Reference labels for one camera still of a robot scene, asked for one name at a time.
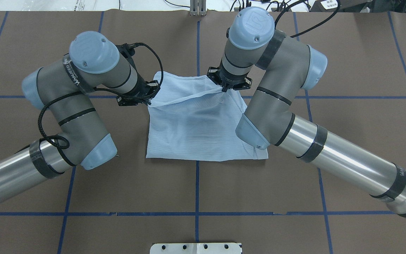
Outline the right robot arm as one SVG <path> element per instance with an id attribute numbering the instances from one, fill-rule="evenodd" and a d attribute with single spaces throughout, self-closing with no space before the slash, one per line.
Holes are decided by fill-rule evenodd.
<path id="1" fill-rule="evenodd" d="M 288 36 L 277 28 L 271 14 L 259 7 L 237 13 L 227 29 L 227 43 L 218 68 L 208 77 L 227 89 L 250 88 L 248 73 L 253 66 L 265 74 L 250 104 L 242 114 L 236 135 L 255 148 L 276 146 L 300 161 L 332 174 L 371 198 L 383 202 L 394 214 L 406 218 L 406 169 L 399 160 L 381 158 L 319 124 L 317 120 L 340 118 L 345 131 L 363 135 L 355 114 L 358 106 L 370 106 L 371 134 L 384 137 L 385 151 L 402 151 L 406 134 L 405 99 L 317 99 L 307 98 L 306 120 L 290 110 L 299 90 L 312 89 L 327 69 L 327 57 L 303 43 L 300 35 Z"/>

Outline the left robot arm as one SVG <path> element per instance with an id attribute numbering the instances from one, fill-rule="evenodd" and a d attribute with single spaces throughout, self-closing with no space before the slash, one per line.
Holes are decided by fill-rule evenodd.
<path id="1" fill-rule="evenodd" d="M 119 106 L 149 105 L 162 81 L 145 81 L 132 56 L 143 42 L 115 45 L 103 34 L 85 31 L 69 52 L 22 82 L 24 96 L 39 109 L 42 137 L 0 161 L 0 204 L 74 166 L 94 169 L 117 155 L 117 148 L 89 95 L 115 94 Z"/>

